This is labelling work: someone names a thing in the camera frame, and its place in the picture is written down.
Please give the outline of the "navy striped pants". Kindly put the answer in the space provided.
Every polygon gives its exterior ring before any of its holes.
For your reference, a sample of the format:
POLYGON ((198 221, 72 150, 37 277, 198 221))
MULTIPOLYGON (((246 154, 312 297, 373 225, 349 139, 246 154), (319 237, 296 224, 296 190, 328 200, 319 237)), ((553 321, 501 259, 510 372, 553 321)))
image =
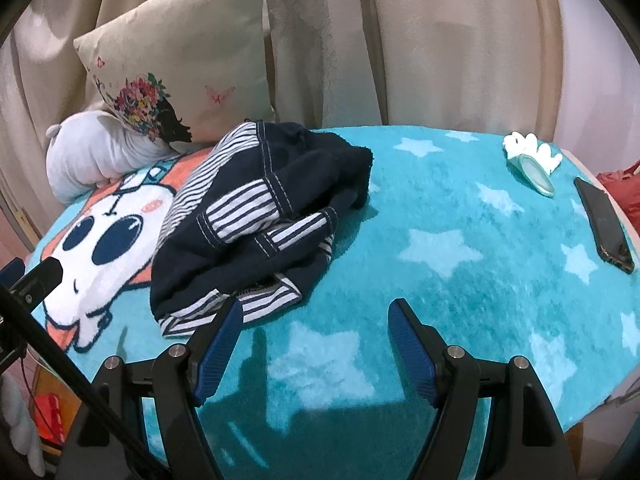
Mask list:
POLYGON ((305 299, 340 224, 367 203, 373 154, 294 122, 243 122, 178 189, 152 258, 165 337, 191 335, 229 298, 252 322, 305 299))

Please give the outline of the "grey plush pillow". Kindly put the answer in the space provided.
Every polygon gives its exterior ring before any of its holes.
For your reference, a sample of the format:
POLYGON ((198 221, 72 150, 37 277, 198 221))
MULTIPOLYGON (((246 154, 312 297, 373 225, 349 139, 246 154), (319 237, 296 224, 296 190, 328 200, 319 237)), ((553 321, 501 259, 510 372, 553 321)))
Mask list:
POLYGON ((176 154, 162 140, 129 131, 104 110, 73 114, 47 128, 46 138, 47 178, 62 204, 176 154))

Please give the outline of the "black smartphone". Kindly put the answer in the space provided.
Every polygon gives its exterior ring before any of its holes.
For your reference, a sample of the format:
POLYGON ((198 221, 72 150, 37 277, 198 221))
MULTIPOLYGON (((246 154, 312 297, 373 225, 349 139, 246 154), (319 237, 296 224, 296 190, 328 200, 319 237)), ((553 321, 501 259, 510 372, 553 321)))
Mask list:
POLYGON ((606 263, 631 274, 634 259, 608 194, 580 177, 574 179, 574 185, 585 208, 598 255, 606 263))

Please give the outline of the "teal cartoon blanket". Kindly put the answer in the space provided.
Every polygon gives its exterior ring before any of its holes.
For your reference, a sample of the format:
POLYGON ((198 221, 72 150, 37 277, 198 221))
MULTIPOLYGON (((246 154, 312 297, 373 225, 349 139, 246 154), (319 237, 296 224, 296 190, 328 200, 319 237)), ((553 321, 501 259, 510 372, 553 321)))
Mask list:
MULTIPOLYGON (((259 287, 217 393, 199 410, 229 479, 403 479, 434 410, 390 341, 404 298, 420 320, 480 359, 532 362, 560 424, 600 404, 639 363, 639 277, 603 261, 564 160, 553 197, 512 174, 498 136, 421 127, 344 128, 370 148, 363 208, 340 221, 328 270, 259 287)), ((248 157, 264 188, 254 125, 216 148, 159 162, 82 196, 38 244, 62 283, 36 319, 87 376, 118 354, 153 359, 177 341, 150 307, 149 262, 183 183, 241 190, 227 171, 248 157)))

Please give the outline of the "beige floral cushion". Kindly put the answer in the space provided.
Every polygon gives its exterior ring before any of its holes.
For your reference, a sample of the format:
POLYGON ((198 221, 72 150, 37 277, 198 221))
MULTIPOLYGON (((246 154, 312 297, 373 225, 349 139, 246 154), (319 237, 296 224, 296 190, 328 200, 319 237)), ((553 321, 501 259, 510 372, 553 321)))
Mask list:
POLYGON ((75 39, 89 79, 130 130, 215 143, 273 116, 264 0, 148 0, 75 39))

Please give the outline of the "red bag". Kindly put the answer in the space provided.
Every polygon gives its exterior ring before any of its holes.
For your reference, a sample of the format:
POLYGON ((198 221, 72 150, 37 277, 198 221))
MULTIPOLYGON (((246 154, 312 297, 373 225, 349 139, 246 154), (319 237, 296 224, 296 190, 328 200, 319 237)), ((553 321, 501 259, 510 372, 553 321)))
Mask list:
POLYGON ((627 169, 600 172, 600 183, 620 205, 636 230, 640 226, 640 160, 627 169))

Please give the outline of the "white green plush toy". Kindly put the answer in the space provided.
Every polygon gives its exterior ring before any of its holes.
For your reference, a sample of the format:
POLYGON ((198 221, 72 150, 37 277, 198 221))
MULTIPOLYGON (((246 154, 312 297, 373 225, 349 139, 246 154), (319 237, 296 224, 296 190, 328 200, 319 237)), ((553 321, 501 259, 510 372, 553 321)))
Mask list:
POLYGON ((533 132, 513 131, 503 138, 502 147, 508 163, 535 191, 542 196, 555 196, 551 176, 562 164, 562 153, 555 153, 549 143, 539 140, 533 132))

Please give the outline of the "beige curtain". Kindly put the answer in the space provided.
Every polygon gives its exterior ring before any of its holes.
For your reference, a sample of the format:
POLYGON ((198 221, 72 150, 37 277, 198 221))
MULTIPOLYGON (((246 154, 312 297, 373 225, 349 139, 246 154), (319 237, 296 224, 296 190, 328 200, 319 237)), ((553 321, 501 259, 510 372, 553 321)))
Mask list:
MULTIPOLYGON (((61 211, 47 128, 96 108, 75 38, 146 0, 1 0, 1 209, 32 244, 61 211)), ((264 0, 271 105, 309 127, 555 136, 558 0, 264 0)))

